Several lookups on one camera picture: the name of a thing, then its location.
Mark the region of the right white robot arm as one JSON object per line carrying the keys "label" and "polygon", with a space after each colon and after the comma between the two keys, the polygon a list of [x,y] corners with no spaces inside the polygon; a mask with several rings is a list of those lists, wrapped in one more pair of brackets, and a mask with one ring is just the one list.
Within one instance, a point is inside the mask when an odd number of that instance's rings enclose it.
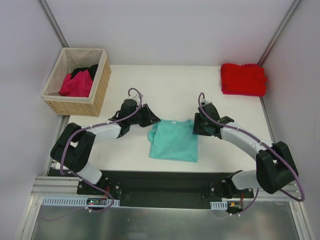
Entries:
{"label": "right white robot arm", "polygon": [[268,194],[280,191],[299,202],[305,199],[297,167],[286,143],[273,143],[257,137],[232,118],[220,117],[216,107],[205,100],[198,104],[193,133],[229,142],[255,161],[254,170],[238,170],[216,187],[216,193],[221,197],[231,199],[243,190],[262,189]]}

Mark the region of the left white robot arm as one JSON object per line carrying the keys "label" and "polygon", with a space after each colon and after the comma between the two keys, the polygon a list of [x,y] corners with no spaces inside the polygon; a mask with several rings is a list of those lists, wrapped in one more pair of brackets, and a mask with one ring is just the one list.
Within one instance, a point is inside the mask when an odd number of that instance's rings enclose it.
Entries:
{"label": "left white robot arm", "polygon": [[108,122],[89,127],[69,123],[51,149],[50,157],[61,167],[87,180],[89,190],[99,195],[105,191],[106,183],[102,180],[102,172],[89,162],[93,145],[121,138],[133,125],[145,128],[160,121],[147,104],[139,105],[134,99],[125,99]]}

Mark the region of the teal t shirt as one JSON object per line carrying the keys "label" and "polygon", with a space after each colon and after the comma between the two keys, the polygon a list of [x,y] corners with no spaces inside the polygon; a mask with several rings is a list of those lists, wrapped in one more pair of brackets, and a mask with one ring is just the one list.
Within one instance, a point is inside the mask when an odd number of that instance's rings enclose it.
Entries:
{"label": "teal t shirt", "polygon": [[198,136],[193,134],[192,120],[164,120],[154,124],[147,134],[150,142],[149,157],[196,163],[198,161]]}

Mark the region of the wicker laundry basket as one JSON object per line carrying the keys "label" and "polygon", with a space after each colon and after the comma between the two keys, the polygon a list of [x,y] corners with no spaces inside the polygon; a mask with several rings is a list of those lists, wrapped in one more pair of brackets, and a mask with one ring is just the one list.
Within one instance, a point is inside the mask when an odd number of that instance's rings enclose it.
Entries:
{"label": "wicker laundry basket", "polygon": [[[88,97],[59,95],[64,78],[76,68],[97,65]],[[111,76],[106,50],[103,48],[62,48],[42,90],[41,97],[60,116],[100,115]]]}

